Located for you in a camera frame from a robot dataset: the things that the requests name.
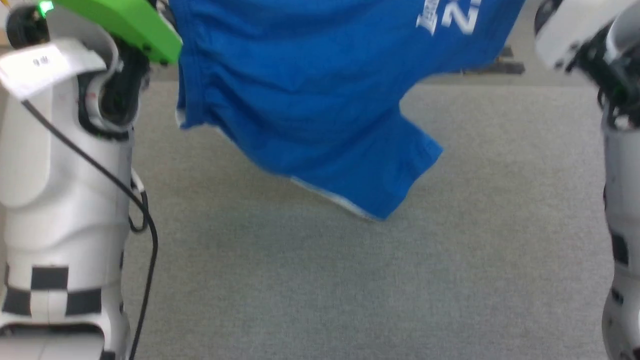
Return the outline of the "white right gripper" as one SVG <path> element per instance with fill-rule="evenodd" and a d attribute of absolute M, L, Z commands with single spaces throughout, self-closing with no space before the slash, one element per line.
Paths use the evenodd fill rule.
<path fill-rule="evenodd" d="M 628 9 L 626 0 L 544 0 L 534 16 L 534 48 L 547 69 L 566 69 L 578 50 Z"/>

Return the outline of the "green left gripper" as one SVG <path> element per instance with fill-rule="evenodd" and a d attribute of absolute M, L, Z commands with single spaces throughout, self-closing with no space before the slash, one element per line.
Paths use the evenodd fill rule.
<path fill-rule="evenodd" d="M 55 8 L 63 7 L 139 48 L 153 63 L 173 65 L 179 60 L 182 38 L 152 0 L 55 0 L 53 3 Z"/>

